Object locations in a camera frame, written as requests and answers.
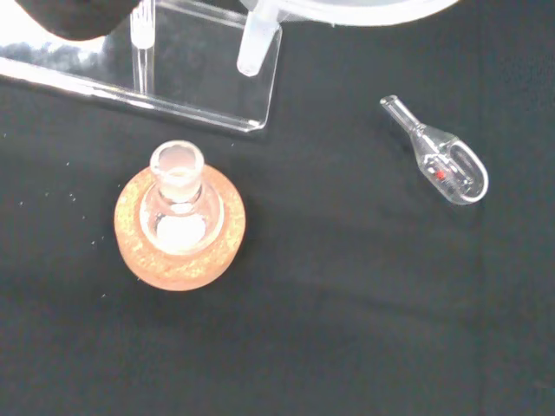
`round-bottom flask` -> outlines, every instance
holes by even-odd
[[[224,204],[203,180],[202,152],[192,143],[174,140],[158,147],[150,170],[155,182],[140,204],[140,227],[158,250],[193,255],[217,238],[224,222]]]

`black surface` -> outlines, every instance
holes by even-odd
[[[555,414],[554,12],[287,25],[258,141],[4,84],[0,414]],[[482,203],[419,174],[386,94],[480,155]],[[176,138],[249,219],[229,272],[178,294],[127,271],[112,226]]]

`glass bulb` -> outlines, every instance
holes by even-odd
[[[420,123],[395,95],[382,98],[380,104],[407,132],[418,167],[449,202],[467,205],[486,195],[486,168],[461,139]]]
[[[188,141],[158,147],[150,169],[156,178],[140,205],[140,226],[159,250],[192,255],[218,236],[224,223],[224,203],[202,178],[202,152]]]

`transparent plastic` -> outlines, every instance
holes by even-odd
[[[281,29],[258,74],[237,70],[246,17],[187,0],[143,0],[109,36],[50,34],[15,0],[0,12],[0,75],[241,132],[264,128]]]
[[[241,0],[249,10],[237,66],[254,76],[262,68],[279,23],[314,20],[346,26],[386,26],[433,15],[458,0]]]

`cork flask stand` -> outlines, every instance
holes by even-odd
[[[141,227],[141,203],[156,183],[151,168],[134,176],[116,203],[114,227],[121,256],[139,279],[156,288],[191,290],[213,282],[227,270],[241,245],[245,208],[237,189],[211,166],[203,165],[201,178],[221,197],[224,219],[215,239],[192,254],[175,255],[160,250]]]

